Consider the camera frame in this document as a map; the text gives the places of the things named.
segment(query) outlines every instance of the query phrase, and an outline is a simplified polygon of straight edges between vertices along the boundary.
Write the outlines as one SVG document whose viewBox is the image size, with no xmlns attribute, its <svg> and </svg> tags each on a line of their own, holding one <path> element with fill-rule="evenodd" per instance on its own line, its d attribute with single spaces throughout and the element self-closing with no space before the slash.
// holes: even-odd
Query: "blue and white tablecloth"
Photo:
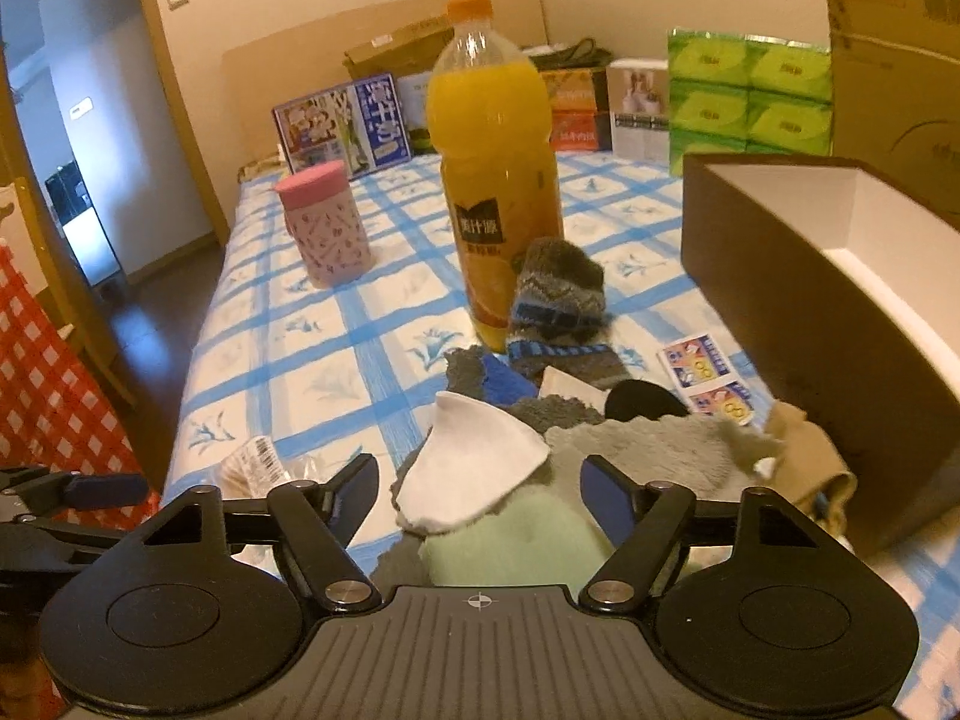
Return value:
<svg viewBox="0 0 960 720">
<path fill-rule="evenodd" d="M 566 235 L 605 268 L 611 343 L 626 365 L 668 386 L 656 351 L 707 330 L 751 387 L 762 424 L 769 392 L 680 264 L 680 180 L 606 153 L 561 155 L 559 168 Z M 371 570 L 397 537 L 387 487 L 430 425 L 443 353 L 476 340 L 439 161 L 421 157 L 354 183 L 376 265 L 335 290 L 307 281 L 272 191 L 277 177 L 243 186 L 164 499 L 212 481 L 213 466 L 256 435 L 272 436 L 282 460 L 309 455 L 322 479 L 371 452 L 381 495 L 350 548 Z M 960 514 L 944 528 L 878 565 L 923 629 L 899 702 L 917 720 L 952 716 L 960 698 Z"/>
</svg>

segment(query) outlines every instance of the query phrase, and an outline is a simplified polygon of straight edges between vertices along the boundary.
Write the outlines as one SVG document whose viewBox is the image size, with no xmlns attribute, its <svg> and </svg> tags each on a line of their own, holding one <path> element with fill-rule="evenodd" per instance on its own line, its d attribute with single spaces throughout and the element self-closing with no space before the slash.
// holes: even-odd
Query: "orange box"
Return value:
<svg viewBox="0 0 960 720">
<path fill-rule="evenodd" d="M 609 151 L 610 114 L 606 111 L 554 111 L 553 151 Z"/>
<path fill-rule="evenodd" d="M 541 78 L 555 111 L 607 111 L 605 68 L 544 70 Z"/>
</svg>

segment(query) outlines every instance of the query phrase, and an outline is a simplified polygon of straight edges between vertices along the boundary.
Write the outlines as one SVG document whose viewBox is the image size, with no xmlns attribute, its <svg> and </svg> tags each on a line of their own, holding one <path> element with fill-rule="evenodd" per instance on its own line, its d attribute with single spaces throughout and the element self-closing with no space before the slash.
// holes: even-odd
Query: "plastic bottle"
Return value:
<svg viewBox="0 0 960 720">
<path fill-rule="evenodd" d="M 490 0 L 451 0 L 453 40 L 427 89 L 430 139 L 477 334 L 503 351 L 534 238 L 563 237 L 550 100 L 533 63 L 491 27 Z"/>
</svg>

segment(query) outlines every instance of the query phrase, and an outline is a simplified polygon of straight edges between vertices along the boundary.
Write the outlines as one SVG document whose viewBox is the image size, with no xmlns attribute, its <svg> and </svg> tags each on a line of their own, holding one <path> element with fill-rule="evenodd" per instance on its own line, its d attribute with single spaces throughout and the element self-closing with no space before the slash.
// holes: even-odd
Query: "red checkered cloth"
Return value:
<svg viewBox="0 0 960 720">
<path fill-rule="evenodd" d="M 59 336 L 0 240 L 0 466 L 139 473 L 127 433 L 99 386 Z M 69 512 L 83 525 L 129 530 L 158 497 L 104 512 Z"/>
</svg>

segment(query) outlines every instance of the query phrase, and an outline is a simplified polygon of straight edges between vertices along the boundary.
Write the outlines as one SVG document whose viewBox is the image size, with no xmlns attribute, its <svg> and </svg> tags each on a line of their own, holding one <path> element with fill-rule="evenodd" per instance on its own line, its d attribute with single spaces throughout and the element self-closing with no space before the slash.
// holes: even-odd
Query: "metal screw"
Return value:
<svg viewBox="0 0 960 720">
<path fill-rule="evenodd" d="M 607 579 L 594 581 L 587 589 L 587 595 L 599 604 L 625 604 L 634 597 L 634 589 L 625 581 Z"/>
<path fill-rule="evenodd" d="M 354 579 L 343 579 L 330 584 L 326 590 L 326 597 L 335 604 L 361 604 L 373 595 L 369 584 Z"/>
</svg>

